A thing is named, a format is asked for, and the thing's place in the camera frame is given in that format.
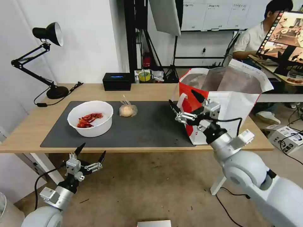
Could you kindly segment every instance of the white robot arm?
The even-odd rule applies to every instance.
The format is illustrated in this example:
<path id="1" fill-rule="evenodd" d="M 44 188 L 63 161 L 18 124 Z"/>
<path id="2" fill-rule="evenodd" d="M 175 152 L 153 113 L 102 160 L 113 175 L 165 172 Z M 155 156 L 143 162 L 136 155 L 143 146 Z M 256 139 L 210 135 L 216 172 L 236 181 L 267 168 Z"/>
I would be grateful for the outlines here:
<path id="1" fill-rule="evenodd" d="M 292 181 L 276 175 L 255 153 L 241 150 L 253 140 L 246 130 L 232 138 L 217 124 L 220 105 L 205 100 L 192 90 L 201 107 L 192 113 L 182 112 L 171 100 L 178 122 L 195 125 L 214 149 L 215 159 L 225 177 L 237 184 L 257 205 L 258 210 L 275 227 L 303 226 L 303 189 Z"/>
<path id="2" fill-rule="evenodd" d="M 102 162 L 106 151 L 102 153 L 98 162 L 88 164 L 77 159 L 85 143 L 78 147 L 74 153 L 69 154 L 69 160 L 65 163 L 66 178 L 60 182 L 55 190 L 45 187 L 40 196 L 50 206 L 36 208 L 26 216 L 21 227 L 60 227 L 62 223 L 62 212 L 68 207 L 72 197 L 77 192 L 79 182 L 102 169 Z"/>

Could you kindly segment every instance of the desk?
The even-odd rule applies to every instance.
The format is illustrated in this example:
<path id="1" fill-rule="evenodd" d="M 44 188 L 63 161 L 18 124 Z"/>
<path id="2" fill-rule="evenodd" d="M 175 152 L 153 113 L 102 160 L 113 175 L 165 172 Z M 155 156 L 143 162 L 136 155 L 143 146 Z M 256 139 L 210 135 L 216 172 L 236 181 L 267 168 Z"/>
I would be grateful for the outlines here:
<path id="1" fill-rule="evenodd" d="M 73 84 L 61 84 L 68 88 Z M 123 94 L 129 101 L 167 101 L 174 98 L 177 100 L 177 84 L 132 84 L 131 91 L 104 91 L 101 84 L 83 84 L 71 95 L 67 96 L 60 103 L 46 108 L 35 108 L 29 116 L 13 131 L 13 133 L 0 146 L 0 153 L 31 153 L 35 160 L 45 171 L 54 168 L 45 153 L 70 153 L 75 148 L 41 148 L 40 144 L 51 130 L 59 116 L 71 101 L 120 101 Z M 50 104 L 53 100 L 45 99 Z M 249 129 L 255 134 L 255 139 L 245 149 L 250 151 L 270 151 L 272 144 L 267 140 L 256 124 L 248 117 L 242 127 L 242 131 Z M 154 147 L 154 148 L 84 148 L 84 153 L 107 152 L 191 152 L 191 151 L 212 151 L 208 145 L 196 147 Z M 63 180 L 58 172 L 49 174 L 58 183 Z"/>
<path id="2" fill-rule="evenodd" d="M 277 78 L 279 81 L 283 82 L 288 86 L 303 86 L 303 84 L 296 84 L 287 81 L 288 77 L 276 74 L 274 71 L 277 66 L 265 66 L 262 63 L 266 60 L 262 60 L 253 55 L 248 56 L 257 66 L 259 66 L 265 73 L 271 74 L 273 77 Z M 258 99 L 258 102 L 303 102 L 303 94 L 262 94 Z"/>

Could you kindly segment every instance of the concrete floor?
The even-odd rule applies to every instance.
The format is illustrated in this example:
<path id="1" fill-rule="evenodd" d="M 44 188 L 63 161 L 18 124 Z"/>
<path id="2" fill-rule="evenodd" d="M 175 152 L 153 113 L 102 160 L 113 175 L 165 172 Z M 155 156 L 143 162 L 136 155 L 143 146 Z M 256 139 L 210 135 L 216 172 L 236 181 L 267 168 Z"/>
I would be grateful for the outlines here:
<path id="1" fill-rule="evenodd" d="M 282 124 L 287 124 L 291 113 L 292 110 L 280 104 L 276 115 Z M 260 127 L 266 125 L 254 120 Z M 302 129 L 303 122 L 296 122 L 294 127 Z M 258 154 L 278 175 L 303 187 L 303 168 L 299 163 L 277 149 Z M 301 151 L 293 156 L 303 160 Z M 80 158 L 94 162 L 98 155 L 81 154 Z M 50 159 L 57 165 L 62 159 L 67 160 L 67 156 L 52 154 Z M 64 213 L 63 226 L 135 227 L 138 221 L 164 219 L 170 219 L 173 227 L 235 226 L 216 197 L 209 193 L 221 172 L 211 152 L 107 154 L 103 170 L 80 183 L 78 193 Z M 55 188 L 51 181 L 47 186 Z M 241 192 L 230 182 L 224 186 L 234 193 Z M 240 225 L 270 226 L 253 201 L 232 196 L 225 190 L 220 190 L 218 197 Z M 34 194 L 16 205 L 28 214 L 34 208 Z"/>

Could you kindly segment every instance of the red and white bag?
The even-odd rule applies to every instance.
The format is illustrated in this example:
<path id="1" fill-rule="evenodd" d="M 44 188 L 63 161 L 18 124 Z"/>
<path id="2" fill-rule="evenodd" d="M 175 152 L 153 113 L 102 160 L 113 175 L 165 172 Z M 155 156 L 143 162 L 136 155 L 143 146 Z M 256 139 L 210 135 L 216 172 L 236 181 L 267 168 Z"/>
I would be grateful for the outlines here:
<path id="1" fill-rule="evenodd" d="M 201 107 L 191 90 L 206 99 L 221 105 L 219 118 L 228 120 L 241 117 L 242 124 L 251 112 L 261 93 L 272 90 L 267 76 L 260 70 L 231 60 L 228 67 L 215 69 L 190 69 L 179 81 L 178 107 L 184 112 L 192 112 Z M 239 121 L 220 122 L 231 136 L 236 136 Z M 206 144 L 204 134 L 195 126 L 185 125 L 187 134 L 194 145 Z"/>

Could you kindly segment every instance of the white shirt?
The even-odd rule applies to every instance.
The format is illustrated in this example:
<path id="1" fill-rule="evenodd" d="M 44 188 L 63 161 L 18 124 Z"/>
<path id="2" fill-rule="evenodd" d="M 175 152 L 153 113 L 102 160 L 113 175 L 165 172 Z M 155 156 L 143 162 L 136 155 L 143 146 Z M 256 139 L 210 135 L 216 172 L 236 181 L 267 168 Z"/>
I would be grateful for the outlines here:
<path id="1" fill-rule="evenodd" d="M 263 22 L 255 27 L 247 29 L 239 36 L 234 46 L 234 52 L 237 51 L 256 51 L 261 46 L 267 32 L 264 31 Z"/>

